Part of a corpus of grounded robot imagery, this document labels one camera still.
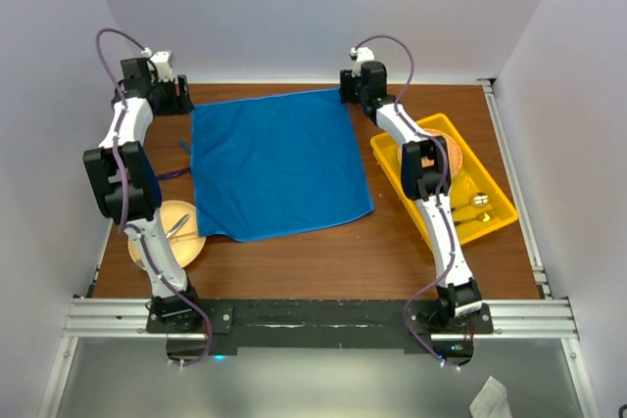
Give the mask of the blue cloth napkin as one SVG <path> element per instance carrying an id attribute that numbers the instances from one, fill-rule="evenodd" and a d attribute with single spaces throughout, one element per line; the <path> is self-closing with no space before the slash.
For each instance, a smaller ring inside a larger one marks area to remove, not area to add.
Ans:
<path id="1" fill-rule="evenodd" d="M 204 237 L 252 242 L 374 210 L 353 123 L 334 88 L 197 107 L 190 163 Z"/>

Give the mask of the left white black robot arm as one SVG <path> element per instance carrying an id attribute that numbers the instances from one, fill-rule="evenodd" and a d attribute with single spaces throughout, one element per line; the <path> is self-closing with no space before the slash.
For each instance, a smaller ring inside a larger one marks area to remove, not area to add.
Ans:
<path id="1" fill-rule="evenodd" d="M 169 244 L 160 184 L 143 147 L 155 116 L 193 110 L 186 78 L 173 74 L 168 51 L 123 60 L 121 71 L 110 128 L 82 161 L 99 211 L 139 254 L 151 283 L 150 319 L 169 331 L 204 332 L 207 315 Z"/>

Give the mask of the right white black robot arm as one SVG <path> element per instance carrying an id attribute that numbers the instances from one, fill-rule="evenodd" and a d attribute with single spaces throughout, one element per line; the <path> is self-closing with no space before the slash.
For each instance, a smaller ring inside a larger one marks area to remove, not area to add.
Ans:
<path id="1" fill-rule="evenodd" d="M 422 217 L 434 256 L 436 319 L 443 330 L 459 332 L 471 315 L 481 310 L 483 302 L 452 216 L 446 139 L 418 126 L 388 93 L 387 70 L 381 62 L 357 50 L 351 59 L 353 67 L 340 71 L 340 99 L 360 104 L 364 114 L 399 146 L 402 190 Z"/>

